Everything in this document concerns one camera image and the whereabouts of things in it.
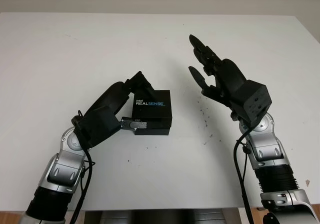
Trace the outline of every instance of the wooden floor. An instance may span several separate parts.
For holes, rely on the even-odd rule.
[[[65,215],[65,223],[70,223],[73,211],[68,211]],[[0,224],[18,224],[22,212],[2,212],[0,211]],[[75,224],[83,224],[85,222],[85,212],[80,211]]]
[[[312,205],[313,209],[320,219],[320,204]],[[267,210],[258,210],[257,208],[251,208],[254,224],[263,224],[263,218],[268,213]],[[68,211],[65,216],[66,224],[70,222],[73,212]],[[13,212],[0,212],[0,224],[18,224],[21,213]],[[83,224],[85,220],[85,212],[81,211],[76,224]]]

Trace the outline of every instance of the black cable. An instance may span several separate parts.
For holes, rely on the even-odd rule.
[[[83,187],[82,181],[83,181],[83,179],[84,179],[84,177],[85,177],[85,173],[86,173],[86,171],[87,171],[88,169],[89,169],[89,167],[84,168],[84,170],[83,170],[82,173],[80,174],[80,188],[81,188],[81,192],[84,191],[84,187]]]
[[[241,186],[242,199],[243,199],[243,203],[244,203],[245,213],[246,213],[246,216],[248,217],[248,220],[249,220],[250,224],[254,224],[254,219],[252,217],[252,213],[251,213],[251,210],[250,210],[250,205],[249,205],[249,201],[248,201],[248,197],[247,197],[247,193],[246,193],[245,184],[244,184],[243,178],[241,176],[241,172],[240,172],[239,165],[238,165],[237,150],[238,150],[239,145],[241,144],[241,141],[252,130],[253,130],[253,128],[251,128],[251,129],[247,130],[245,133],[243,133],[242,136],[239,138],[239,140],[236,141],[236,143],[234,145],[234,148],[233,148],[234,165],[235,165],[236,173],[238,175],[240,186]]]
[[[83,191],[81,191],[81,196],[80,196],[80,199],[78,201],[78,204],[76,205],[74,213],[72,215],[70,224],[75,224],[76,221],[77,221],[78,215],[79,215],[81,207],[82,207],[82,205],[84,203],[84,200],[85,200],[85,197],[86,197],[86,194],[87,194],[87,191],[88,191],[88,187],[89,187],[89,184],[90,184],[90,181],[91,181],[91,177],[92,177],[93,162],[92,162],[91,156],[90,156],[90,154],[89,154],[87,149],[84,148],[83,151],[84,151],[86,157],[88,158],[89,167],[87,167],[87,170],[89,170],[89,174],[88,174],[88,178],[86,180],[85,186],[83,188]]]
[[[247,170],[247,162],[248,162],[248,154],[245,154],[245,161],[244,161],[244,169],[243,169],[243,175],[242,175],[242,181],[245,182],[245,175]]]

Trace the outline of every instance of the robotic hand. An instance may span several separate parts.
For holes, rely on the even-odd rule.
[[[147,127],[147,123],[140,125],[139,121],[129,117],[118,121],[115,116],[129,99],[129,94],[136,92],[144,92],[154,98],[154,89],[141,71],[125,83],[114,83],[84,115],[79,111],[72,118],[74,127],[62,134],[60,152],[49,161],[20,224],[64,224],[68,204],[88,170],[87,182],[84,188],[81,182],[81,197],[71,219],[71,223],[76,222],[92,175],[93,162],[89,150],[121,128],[134,131],[140,126]]]
[[[267,113],[272,101],[267,87],[247,80],[234,62],[221,60],[195,36],[189,40],[204,72],[215,77],[216,86],[208,86],[205,78],[192,66],[189,70],[202,88],[202,94],[231,109],[231,118],[239,121],[242,136],[234,147],[233,158],[241,185],[242,198],[250,224],[253,224],[249,201],[237,162],[237,148],[246,138],[243,147],[259,179],[262,205],[270,213],[264,224],[319,224],[319,220],[303,189],[298,188],[290,162],[280,140],[275,136],[275,122]]]

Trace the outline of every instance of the white tabletop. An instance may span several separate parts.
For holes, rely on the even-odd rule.
[[[201,96],[188,70],[202,70],[189,34],[267,85],[294,176],[320,203],[320,44],[295,17],[1,13],[0,210],[28,207],[77,110],[137,71],[155,89],[171,91],[170,134],[121,130],[93,148],[83,209],[243,206],[232,159],[238,123],[228,108]],[[119,118],[130,116],[132,102]],[[251,168],[245,185],[250,204],[261,206]]]

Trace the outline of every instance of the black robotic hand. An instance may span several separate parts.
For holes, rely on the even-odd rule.
[[[95,147],[121,129],[116,114],[129,99],[129,94],[137,91],[155,97],[155,90],[141,71],[131,79],[127,79],[125,83],[122,81],[114,83],[83,116],[79,113],[72,118],[74,133],[83,149]]]
[[[221,60],[195,36],[190,35],[189,40],[195,57],[203,64],[204,72],[215,77],[216,86],[208,86],[197,69],[189,66],[194,80],[202,88],[201,93],[229,107],[234,121],[243,120],[249,128],[256,127],[272,103],[267,87],[247,80],[233,61]]]

